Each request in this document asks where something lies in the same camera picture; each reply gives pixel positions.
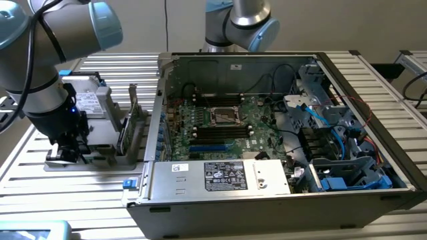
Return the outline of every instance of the white label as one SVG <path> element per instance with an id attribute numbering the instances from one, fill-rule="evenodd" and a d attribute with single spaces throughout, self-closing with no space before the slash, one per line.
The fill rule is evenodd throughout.
<path id="1" fill-rule="evenodd" d="M 230 70 L 242 70 L 242 64 L 231 64 Z"/>
<path id="2" fill-rule="evenodd" d="M 301 166 L 295 167 L 294 174 L 291 175 L 293 178 L 299 178 L 305 174 L 305 168 Z"/>
<path id="3" fill-rule="evenodd" d="M 76 105 L 80 111 L 86 111 L 87 114 L 102 114 L 103 108 L 99 102 L 99 98 L 94 92 L 76 94 Z"/>
<path id="4" fill-rule="evenodd" d="M 186 172 L 186 171 L 189 171 L 189 163 L 173 165 L 173 172 Z"/>

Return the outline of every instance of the robotic arm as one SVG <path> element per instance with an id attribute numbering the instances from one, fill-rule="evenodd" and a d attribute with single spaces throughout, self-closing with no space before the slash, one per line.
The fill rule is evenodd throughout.
<path id="1" fill-rule="evenodd" d="M 207 0 L 203 52 L 263 52 L 281 29 L 267 0 Z"/>
<path id="2" fill-rule="evenodd" d="M 104 2 L 28 0 L 28 4 L 32 17 L 15 2 L 0 0 L 0 86 L 51 143 L 66 146 L 64 154 L 78 159 L 88 124 L 76 108 L 76 91 L 62 82 L 55 65 L 121 44 L 122 25 Z"/>

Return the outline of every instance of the red wire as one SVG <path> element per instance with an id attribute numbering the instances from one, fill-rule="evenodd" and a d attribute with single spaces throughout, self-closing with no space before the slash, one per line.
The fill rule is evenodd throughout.
<path id="1" fill-rule="evenodd" d="M 342 95 L 342 96 L 339 96 L 339 97 L 341 97 L 341 98 L 353 99 L 353 100 L 363 103 L 363 104 L 367 106 L 367 108 L 369 108 L 369 117 L 367 117 L 367 120 L 366 120 L 366 122 L 365 122 L 365 125 L 361 127 L 361 128 L 365 128 L 365 127 L 369 125 L 369 122 L 370 122 L 371 119 L 373 119 L 373 109 L 371 109 L 370 105 L 366 103 L 366 101 L 363 101 L 363 100 L 359 99 L 359 98 L 355 98 L 354 96 L 346 96 L 346 95 L 343 96 L 343 95 Z M 329 101 L 326 101 L 325 103 L 322 103 L 321 106 L 326 105 L 326 103 L 329 103 L 330 100 L 335 100 L 335 99 L 337 99 L 337 97 L 335 97 L 335 98 L 330 98 Z"/>
<path id="2" fill-rule="evenodd" d="M 365 138 L 365 141 L 367 141 L 374 146 L 375 155 L 377 155 L 377 164 L 381 164 L 381 153 L 379 153 L 379 149 L 377 147 L 377 144 L 367 137 Z"/>

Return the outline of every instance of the electronic component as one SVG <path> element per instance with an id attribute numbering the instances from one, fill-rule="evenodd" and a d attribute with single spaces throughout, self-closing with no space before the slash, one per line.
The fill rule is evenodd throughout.
<path id="1" fill-rule="evenodd" d="M 262 160 L 262 159 L 271 159 L 267 152 L 262 151 L 257 156 L 255 160 Z"/>
<path id="2" fill-rule="evenodd" d="M 127 155 L 129 148 L 134 141 L 134 135 L 137 132 L 137 124 L 141 119 L 141 106 L 137 95 L 137 85 L 131 84 L 129 88 L 131 97 L 131 109 L 129 111 L 127 118 L 123 122 L 123 129 L 118 140 L 118 153 L 125 156 Z"/>
<path id="3" fill-rule="evenodd" d="M 223 145 L 226 141 L 223 139 L 195 139 L 190 140 L 190 145 Z"/>
<path id="4" fill-rule="evenodd" d="M 267 123 L 267 121 L 269 121 L 269 117 L 267 116 L 261 116 L 261 121 L 263 122 L 263 123 Z"/>
<path id="5" fill-rule="evenodd" d="M 201 159 L 201 153 L 199 152 L 191 152 L 189 155 L 190 159 Z"/>
<path id="6" fill-rule="evenodd" d="M 190 152 L 226 152 L 226 145 L 211 145 L 211 146 L 191 146 L 189 149 Z"/>
<path id="7" fill-rule="evenodd" d="M 250 137 L 250 132 L 246 126 L 199 127 L 195 133 L 199 140 L 239 139 Z"/>
<path id="8" fill-rule="evenodd" d="M 255 157 L 261 154 L 259 151 L 246 151 L 242 154 L 242 159 L 255 159 Z"/>
<path id="9" fill-rule="evenodd" d="M 233 126 L 241 124 L 239 107 L 213 107 L 210 112 L 210 124 L 213 126 Z"/>
<path id="10" fill-rule="evenodd" d="M 207 97 L 207 96 L 198 96 L 194 98 L 194 105 L 197 107 L 234 107 L 241 105 L 241 98 L 239 97 Z"/>
<path id="11" fill-rule="evenodd" d="M 309 159 L 326 158 L 339 160 L 339 145 L 334 142 L 331 130 L 329 128 L 313 129 L 302 127 L 299 130 L 299 141 Z"/>

